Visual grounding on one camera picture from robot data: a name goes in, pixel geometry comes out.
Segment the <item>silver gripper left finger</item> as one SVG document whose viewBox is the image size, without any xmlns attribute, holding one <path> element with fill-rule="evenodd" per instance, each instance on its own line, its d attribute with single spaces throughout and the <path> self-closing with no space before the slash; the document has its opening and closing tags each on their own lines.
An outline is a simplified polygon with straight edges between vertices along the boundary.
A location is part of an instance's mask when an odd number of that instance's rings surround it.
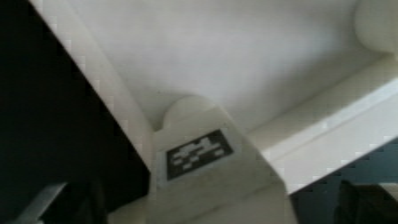
<svg viewBox="0 0 398 224">
<path fill-rule="evenodd" d="M 91 181 L 48 185 L 14 224 L 108 224 L 101 184 Z"/>
</svg>

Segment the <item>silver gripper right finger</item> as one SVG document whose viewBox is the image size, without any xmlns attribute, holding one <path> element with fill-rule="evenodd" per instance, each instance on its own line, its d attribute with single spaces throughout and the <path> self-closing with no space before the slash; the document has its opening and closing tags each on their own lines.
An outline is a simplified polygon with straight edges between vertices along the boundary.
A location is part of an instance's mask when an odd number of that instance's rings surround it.
<svg viewBox="0 0 398 224">
<path fill-rule="evenodd" d="M 398 183 L 341 181 L 334 224 L 398 224 Z"/>
</svg>

